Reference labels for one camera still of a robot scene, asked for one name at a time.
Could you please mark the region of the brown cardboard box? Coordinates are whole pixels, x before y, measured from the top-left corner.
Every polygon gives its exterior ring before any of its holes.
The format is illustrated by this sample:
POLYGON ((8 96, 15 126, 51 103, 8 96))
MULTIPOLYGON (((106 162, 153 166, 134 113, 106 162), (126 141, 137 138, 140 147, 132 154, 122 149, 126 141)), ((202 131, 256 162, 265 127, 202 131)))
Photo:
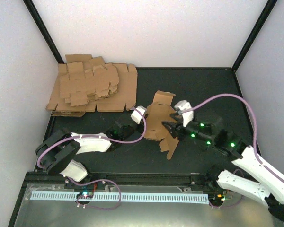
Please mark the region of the brown cardboard box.
POLYGON ((175 122, 170 117, 175 110, 171 103, 175 94, 170 92, 157 91, 152 104, 147 106, 146 133, 144 138, 159 141, 161 152, 166 152, 166 158, 170 160, 178 145, 178 139, 173 138, 169 131, 162 125, 163 121, 175 122))

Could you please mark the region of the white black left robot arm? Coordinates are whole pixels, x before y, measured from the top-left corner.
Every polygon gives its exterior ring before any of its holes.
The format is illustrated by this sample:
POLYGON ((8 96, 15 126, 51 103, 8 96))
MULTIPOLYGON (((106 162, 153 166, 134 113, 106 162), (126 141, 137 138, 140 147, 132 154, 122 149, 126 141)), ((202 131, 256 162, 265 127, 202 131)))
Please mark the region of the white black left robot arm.
POLYGON ((36 149, 37 166, 48 175, 64 175, 86 189, 91 186, 92 177, 82 163, 75 161, 76 155, 114 151, 122 144, 150 138, 146 132, 142 117, 119 118, 108 130, 98 134, 78 134, 61 129, 36 149))

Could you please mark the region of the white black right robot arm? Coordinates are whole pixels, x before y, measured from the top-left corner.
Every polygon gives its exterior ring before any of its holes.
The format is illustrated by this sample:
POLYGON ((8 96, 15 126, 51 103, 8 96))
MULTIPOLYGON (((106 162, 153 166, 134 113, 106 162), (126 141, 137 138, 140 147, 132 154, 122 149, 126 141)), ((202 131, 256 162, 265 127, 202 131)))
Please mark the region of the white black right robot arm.
POLYGON ((284 174, 259 156, 241 137, 225 130, 221 117, 209 115, 193 118, 178 113, 170 116, 174 121, 163 122, 162 125, 173 138, 182 141, 191 137, 203 148, 221 153, 253 177, 253 180, 248 180, 212 166, 205 180, 208 189, 216 191, 221 188, 239 193, 263 204, 272 216, 284 222, 284 174))

